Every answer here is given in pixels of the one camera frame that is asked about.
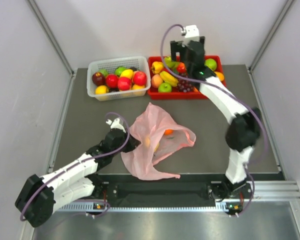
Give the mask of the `green yellow mango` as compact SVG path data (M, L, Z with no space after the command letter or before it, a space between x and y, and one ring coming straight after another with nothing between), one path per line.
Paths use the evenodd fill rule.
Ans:
M221 82L223 82L225 80L225 76L224 76L224 74L222 72L215 71L214 73L216 74L216 76L219 78L219 80Z

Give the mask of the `small orange persimmon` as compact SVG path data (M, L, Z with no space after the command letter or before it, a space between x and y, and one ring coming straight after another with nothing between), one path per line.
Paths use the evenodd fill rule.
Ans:
M176 70L179 74L185 74L187 72L186 65L183 62L179 62Z

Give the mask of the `orange tangerine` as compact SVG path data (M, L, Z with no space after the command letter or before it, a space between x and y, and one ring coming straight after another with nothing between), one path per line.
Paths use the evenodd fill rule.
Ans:
M165 130L164 135L168 136L168 135L171 135L173 132L174 131L172 129L167 129L167 130Z

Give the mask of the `red apple right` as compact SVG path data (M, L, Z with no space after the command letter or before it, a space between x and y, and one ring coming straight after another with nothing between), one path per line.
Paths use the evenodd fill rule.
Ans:
M132 81L135 85L145 86L147 83L147 75L142 71L136 71L133 75Z

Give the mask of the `yellow bell pepper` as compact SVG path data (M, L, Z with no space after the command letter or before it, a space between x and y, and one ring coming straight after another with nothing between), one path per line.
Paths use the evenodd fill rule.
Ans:
M154 75L159 74L165 68L161 61L154 61L151 64L151 71Z

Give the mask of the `peach left in tray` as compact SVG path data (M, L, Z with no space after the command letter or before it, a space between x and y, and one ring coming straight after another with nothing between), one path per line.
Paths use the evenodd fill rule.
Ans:
M161 78L161 76L159 74L155 74L152 78L151 78L151 86L153 88L158 89L159 86L163 83L163 79Z

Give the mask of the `white perforated plastic basket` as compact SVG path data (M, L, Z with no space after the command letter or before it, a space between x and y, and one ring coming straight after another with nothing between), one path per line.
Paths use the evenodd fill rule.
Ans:
M97 86L92 81L92 75L98 72L100 69L107 70L108 73L114 73L117 67L135 67L147 76L147 82L145 88L128 90L128 91L116 91L105 94L95 94ZM87 78L86 78L86 90L87 95L91 98L95 98L98 101L110 101L125 98L142 97L151 87L151 75L148 65L148 61L144 56L130 56L121 58L112 58L93 61L88 65Z

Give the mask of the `yellow lemon front left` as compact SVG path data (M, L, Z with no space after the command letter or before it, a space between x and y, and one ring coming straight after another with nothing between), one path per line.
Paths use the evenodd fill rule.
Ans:
M97 86L95 89L95 94L96 95L104 95L109 92L109 88L106 85L100 85Z

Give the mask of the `purple grape bunch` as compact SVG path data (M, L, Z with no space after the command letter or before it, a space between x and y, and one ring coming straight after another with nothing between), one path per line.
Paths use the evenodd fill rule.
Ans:
M177 83L177 90L181 93L188 93L194 91L194 86L191 84L190 81L181 79L180 77L188 78L186 73L179 73L178 74L178 83Z

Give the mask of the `green pear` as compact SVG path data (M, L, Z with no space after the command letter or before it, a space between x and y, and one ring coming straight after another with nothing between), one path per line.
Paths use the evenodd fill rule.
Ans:
M175 68L176 61L172 60L171 56L165 56L163 59L169 69Z

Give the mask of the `yellow lemon front right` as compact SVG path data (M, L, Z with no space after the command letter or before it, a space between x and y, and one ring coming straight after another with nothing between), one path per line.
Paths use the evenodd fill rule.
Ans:
M132 86L132 90L143 90L146 86L145 85L137 85L137 84L134 84Z

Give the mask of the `green apple in tray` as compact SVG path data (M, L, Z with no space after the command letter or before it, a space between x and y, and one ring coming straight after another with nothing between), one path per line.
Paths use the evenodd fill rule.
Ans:
M172 89L173 87L169 83L163 82L159 85L157 90L159 93L171 93Z

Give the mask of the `pink plastic bag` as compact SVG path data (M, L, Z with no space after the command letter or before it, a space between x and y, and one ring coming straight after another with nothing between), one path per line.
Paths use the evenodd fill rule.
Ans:
M168 129L173 130L173 133L164 135ZM176 173L160 172L155 169L155 165L182 148L193 147L196 142L193 131L177 124L167 111L152 103L149 103L146 110L135 119L129 130L130 134L140 141L135 150L121 153L122 161L132 176L142 181L181 177ZM145 146L147 136L151 140L149 148Z

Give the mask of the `large green apple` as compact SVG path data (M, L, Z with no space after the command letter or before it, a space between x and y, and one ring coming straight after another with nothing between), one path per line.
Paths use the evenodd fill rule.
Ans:
M205 65L211 69L212 71L215 71L218 67L218 64L216 62L216 60L214 60L213 58L208 58L205 60Z

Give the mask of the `red apple front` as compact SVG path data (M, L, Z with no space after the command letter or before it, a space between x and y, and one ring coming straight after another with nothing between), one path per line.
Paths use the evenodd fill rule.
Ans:
M132 80L128 77L120 77L117 81L117 88L120 91L128 91L132 88Z

